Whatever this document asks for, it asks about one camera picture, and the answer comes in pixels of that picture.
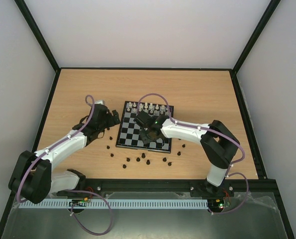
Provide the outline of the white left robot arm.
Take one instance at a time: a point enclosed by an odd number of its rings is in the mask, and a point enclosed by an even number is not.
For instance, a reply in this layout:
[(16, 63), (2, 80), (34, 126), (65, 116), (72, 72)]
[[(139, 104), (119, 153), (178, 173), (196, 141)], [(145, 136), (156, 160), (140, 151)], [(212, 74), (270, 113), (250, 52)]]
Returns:
[(23, 203), (38, 204), (48, 195), (66, 190), (80, 190), (86, 177), (74, 169), (54, 173), (54, 169), (74, 152), (98, 139), (106, 129), (120, 124), (116, 110), (109, 111), (103, 104), (94, 104), (89, 114), (80, 119), (67, 135), (50, 146), (22, 152), (8, 183), (8, 188)]

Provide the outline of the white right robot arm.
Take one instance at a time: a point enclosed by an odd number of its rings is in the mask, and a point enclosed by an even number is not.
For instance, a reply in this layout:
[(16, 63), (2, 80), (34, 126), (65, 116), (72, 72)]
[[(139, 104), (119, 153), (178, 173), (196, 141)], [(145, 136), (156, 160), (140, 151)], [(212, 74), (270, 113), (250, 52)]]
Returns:
[(134, 121), (141, 129), (140, 138), (144, 143), (177, 138), (200, 145), (211, 163), (204, 187), (211, 195), (223, 190), (223, 181), (241, 145), (222, 122), (188, 123), (166, 115), (153, 117), (146, 112), (139, 112)]

